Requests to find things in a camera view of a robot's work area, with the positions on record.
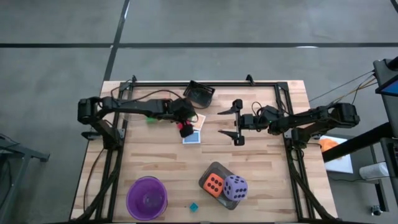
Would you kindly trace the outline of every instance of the wooden tabletop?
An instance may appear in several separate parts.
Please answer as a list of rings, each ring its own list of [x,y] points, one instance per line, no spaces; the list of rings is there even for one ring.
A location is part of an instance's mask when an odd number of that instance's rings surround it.
[[[110,96],[110,90],[120,82],[104,82],[101,97]],[[309,109],[303,81],[287,81],[294,113]],[[158,88],[135,87],[133,98],[148,94]],[[167,88],[182,95],[185,88]],[[157,93],[150,98],[172,98],[170,93]],[[206,116],[201,131],[201,144],[182,144],[174,123],[158,121],[147,124],[141,115],[122,114],[128,119],[126,143],[120,171],[118,193],[114,208],[114,222],[134,222],[126,208],[126,195],[130,186],[140,177],[154,176],[167,189],[168,206],[157,222],[288,222],[297,221],[292,187],[282,136],[272,136],[266,130],[243,131],[244,146],[234,146],[231,139],[218,133],[219,129],[235,130],[235,115],[217,115],[231,107],[233,100],[243,100],[242,113],[252,113],[252,102],[276,107],[274,89],[271,87],[217,87],[213,101],[205,110],[196,110]],[[112,121],[113,115],[106,119]],[[71,218],[83,213],[83,192],[91,166],[102,150],[102,140],[91,141],[83,164],[80,183]],[[305,167],[312,192],[327,211],[336,217],[322,153],[317,145],[309,144],[304,150]],[[106,152],[97,163],[88,187],[86,206],[94,199],[101,184]],[[208,166],[220,162],[248,182],[247,198],[235,210],[224,208],[198,185],[198,180]],[[110,191],[105,198],[103,216],[108,211]],[[300,199],[304,216],[307,211],[302,191]],[[195,202],[199,208],[190,212]]]

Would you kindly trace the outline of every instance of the purple die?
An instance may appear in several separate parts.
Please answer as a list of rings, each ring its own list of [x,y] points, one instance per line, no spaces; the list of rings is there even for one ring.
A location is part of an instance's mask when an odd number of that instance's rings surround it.
[[[238,175],[229,175],[224,180],[223,192],[232,201],[243,200],[248,194],[248,183]]]

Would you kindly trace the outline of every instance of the purple bowl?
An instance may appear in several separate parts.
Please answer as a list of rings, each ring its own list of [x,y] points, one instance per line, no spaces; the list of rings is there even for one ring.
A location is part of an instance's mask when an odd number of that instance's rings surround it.
[[[126,205],[130,215],[136,220],[153,220],[166,210],[166,188],[155,177],[141,177],[130,187]]]

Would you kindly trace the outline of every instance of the small teal cube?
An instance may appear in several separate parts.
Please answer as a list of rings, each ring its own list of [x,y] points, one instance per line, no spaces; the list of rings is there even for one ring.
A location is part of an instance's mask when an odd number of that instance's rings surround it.
[[[196,212],[198,210],[198,205],[193,202],[191,206],[189,206],[189,209],[191,210],[191,212]]]

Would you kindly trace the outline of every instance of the dice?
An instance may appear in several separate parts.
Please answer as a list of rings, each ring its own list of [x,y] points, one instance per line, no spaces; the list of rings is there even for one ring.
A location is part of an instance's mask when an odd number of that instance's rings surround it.
[[[224,180],[217,174],[210,174],[203,185],[203,189],[209,192],[212,196],[218,197],[223,191],[223,182]]]
[[[224,195],[232,201],[240,201],[248,194],[248,183],[238,175],[229,175],[224,180]]]

